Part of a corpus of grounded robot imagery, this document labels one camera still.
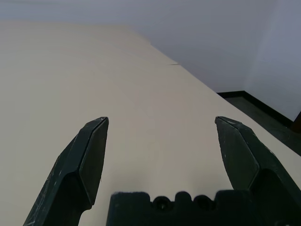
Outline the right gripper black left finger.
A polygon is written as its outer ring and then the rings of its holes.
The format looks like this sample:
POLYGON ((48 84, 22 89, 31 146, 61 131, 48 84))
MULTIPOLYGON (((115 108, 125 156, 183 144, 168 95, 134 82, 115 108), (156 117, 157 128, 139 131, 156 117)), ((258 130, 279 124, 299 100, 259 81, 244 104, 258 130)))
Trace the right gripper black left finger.
POLYGON ((109 119, 85 124, 57 157, 25 226, 77 226, 92 208, 101 181, 109 119))

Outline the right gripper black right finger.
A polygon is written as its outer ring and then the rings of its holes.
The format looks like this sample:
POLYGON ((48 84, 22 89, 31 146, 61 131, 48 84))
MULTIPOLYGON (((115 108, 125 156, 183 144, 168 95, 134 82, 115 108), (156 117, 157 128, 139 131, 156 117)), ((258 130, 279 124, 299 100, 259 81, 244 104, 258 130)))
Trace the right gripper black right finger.
POLYGON ((235 190, 247 190, 267 226, 301 224, 301 191, 278 158, 239 121, 217 116, 222 160, 235 190))

